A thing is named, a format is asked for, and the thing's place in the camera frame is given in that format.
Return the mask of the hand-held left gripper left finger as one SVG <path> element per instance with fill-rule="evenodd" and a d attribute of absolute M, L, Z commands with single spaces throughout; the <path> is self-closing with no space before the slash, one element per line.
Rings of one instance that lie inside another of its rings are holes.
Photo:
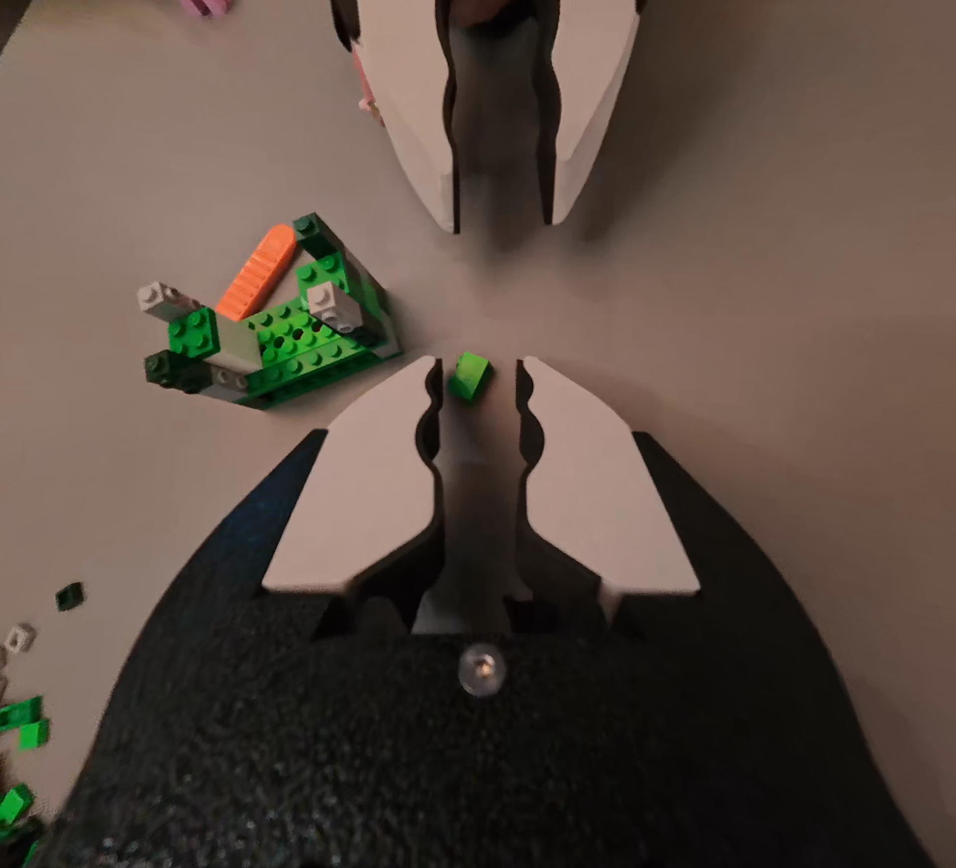
<path fill-rule="evenodd" d="M 445 565 L 443 365 L 420 357 L 332 421 L 262 586 L 359 606 L 388 599 L 407 629 Z"/>

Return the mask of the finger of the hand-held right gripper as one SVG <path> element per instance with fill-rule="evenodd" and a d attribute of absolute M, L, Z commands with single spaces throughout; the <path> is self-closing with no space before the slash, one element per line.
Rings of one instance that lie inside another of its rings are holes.
<path fill-rule="evenodd" d="M 551 222 L 564 221 L 598 157 L 639 28 L 637 0 L 556 0 L 550 62 L 559 116 Z"/>
<path fill-rule="evenodd" d="M 434 222 L 456 231 L 437 0 L 357 0 L 358 58 L 395 156 Z"/>

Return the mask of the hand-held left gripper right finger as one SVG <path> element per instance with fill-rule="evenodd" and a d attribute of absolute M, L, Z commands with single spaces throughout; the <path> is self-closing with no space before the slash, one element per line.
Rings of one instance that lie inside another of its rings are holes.
<path fill-rule="evenodd" d="M 519 361 L 516 391 L 524 513 L 564 569 L 555 578 L 598 601 L 696 595 L 699 577 L 628 423 L 536 357 Z"/>

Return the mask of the green lego build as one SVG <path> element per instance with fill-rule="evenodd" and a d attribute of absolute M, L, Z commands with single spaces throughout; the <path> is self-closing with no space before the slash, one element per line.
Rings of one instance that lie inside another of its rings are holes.
<path fill-rule="evenodd" d="M 400 354 L 376 277 L 317 213 L 290 226 L 291 268 L 242 322 L 161 281 L 137 290 L 139 310 L 164 323 L 168 338 L 167 349 L 144 359 L 150 384 L 265 411 Z"/>

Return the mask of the small green lego brick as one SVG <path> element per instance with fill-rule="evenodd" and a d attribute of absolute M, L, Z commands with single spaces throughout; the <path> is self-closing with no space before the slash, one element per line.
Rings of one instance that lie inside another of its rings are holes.
<path fill-rule="evenodd" d="M 448 377 L 448 394 L 468 404 L 475 403 L 493 373 L 491 362 L 478 354 L 463 352 Z"/>

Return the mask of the pile of green lego pieces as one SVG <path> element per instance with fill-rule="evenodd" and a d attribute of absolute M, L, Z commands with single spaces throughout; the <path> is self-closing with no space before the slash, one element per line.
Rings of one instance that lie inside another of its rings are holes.
<path fill-rule="evenodd" d="M 2 665 L 11 656 L 26 652 L 35 637 L 27 623 L 14 625 L 2 640 Z M 44 714 L 42 696 L 15 703 L 2 703 L 1 734 L 13 733 L 20 750 L 43 747 L 50 737 L 50 720 Z M 42 819 L 31 814 L 35 796 L 26 783 L 8 788 L 1 800 L 1 866 L 29 866 L 45 834 Z"/>

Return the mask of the orange brick separator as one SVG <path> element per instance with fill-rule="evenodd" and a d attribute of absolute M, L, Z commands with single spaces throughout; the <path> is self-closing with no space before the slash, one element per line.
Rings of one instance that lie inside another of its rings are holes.
<path fill-rule="evenodd" d="M 290 270 L 296 252 L 293 227 L 271 227 L 226 289 L 215 311 L 237 323 L 260 312 Z"/>

